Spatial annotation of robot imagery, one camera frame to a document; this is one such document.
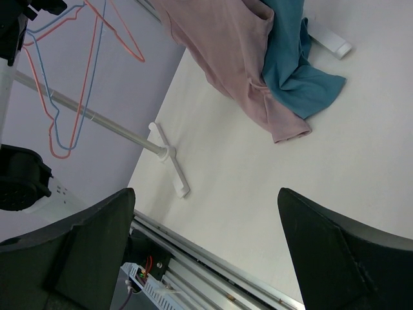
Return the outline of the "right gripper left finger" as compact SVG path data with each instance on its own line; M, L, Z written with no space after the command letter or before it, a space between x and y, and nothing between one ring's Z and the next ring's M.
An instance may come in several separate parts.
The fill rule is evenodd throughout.
M125 188L1 242L1 309L109 309L135 200Z

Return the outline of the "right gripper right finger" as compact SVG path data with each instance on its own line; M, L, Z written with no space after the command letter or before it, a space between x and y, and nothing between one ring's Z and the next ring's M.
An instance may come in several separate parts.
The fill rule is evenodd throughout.
M412 240L282 188L277 205L306 309L412 309Z

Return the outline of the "blue hanger of striped top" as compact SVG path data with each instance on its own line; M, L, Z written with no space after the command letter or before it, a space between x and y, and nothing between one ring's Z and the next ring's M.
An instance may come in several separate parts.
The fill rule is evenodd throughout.
M80 95L94 17L94 13L83 2L65 10L63 17L34 30L35 36L41 38L39 48L51 91L67 90L70 94L78 92ZM34 46L30 45L28 49L37 72L40 72ZM58 126L61 142L68 145L72 130L61 127L59 121Z

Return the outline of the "mauve pink tank top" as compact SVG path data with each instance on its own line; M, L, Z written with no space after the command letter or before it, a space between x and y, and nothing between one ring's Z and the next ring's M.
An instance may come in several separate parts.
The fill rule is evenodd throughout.
M202 68L207 81L232 98L275 143L311 133L276 100L262 78L274 11L261 1L152 1L162 25Z

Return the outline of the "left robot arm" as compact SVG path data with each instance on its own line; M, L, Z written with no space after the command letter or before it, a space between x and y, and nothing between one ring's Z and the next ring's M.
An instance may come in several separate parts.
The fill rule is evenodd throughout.
M26 47L18 54L18 69L33 79L41 76L41 67L44 66L47 81L52 87L62 87L63 78L73 73L75 76L69 80L75 84L74 94L78 96L78 101L86 103L87 91L80 86L80 80L86 71L86 52L89 47L97 46L99 23L89 20L86 25L86 34L71 35L69 30L74 28L74 24L67 22L39 41L38 47ZM45 197L25 209L26 213L51 212L55 216L63 216L86 208L86 203L57 178L62 176L66 181L74 180L83 150L76 138L77 131L85 127L85 118L77 117L56 101L40 100L37 90L18 81L13 84L3 143L39 153L55 174L49 182L51 197Z

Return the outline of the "teal blue tank top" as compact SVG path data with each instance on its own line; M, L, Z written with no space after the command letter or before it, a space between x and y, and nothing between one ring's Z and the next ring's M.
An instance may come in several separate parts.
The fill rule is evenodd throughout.
M312 47L303 1L264 1L274 11L262 76L272 95L302 119L331 106L346 79L308 61Z

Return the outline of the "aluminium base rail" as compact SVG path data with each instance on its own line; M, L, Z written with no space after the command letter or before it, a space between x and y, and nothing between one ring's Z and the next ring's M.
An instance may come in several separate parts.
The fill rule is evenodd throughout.
M131 227L168 251L168 263L154 269L165 273L159 290L147 289L157 306L167 300L181 309L304 309L301 302L281 293L204 248L134 211Z

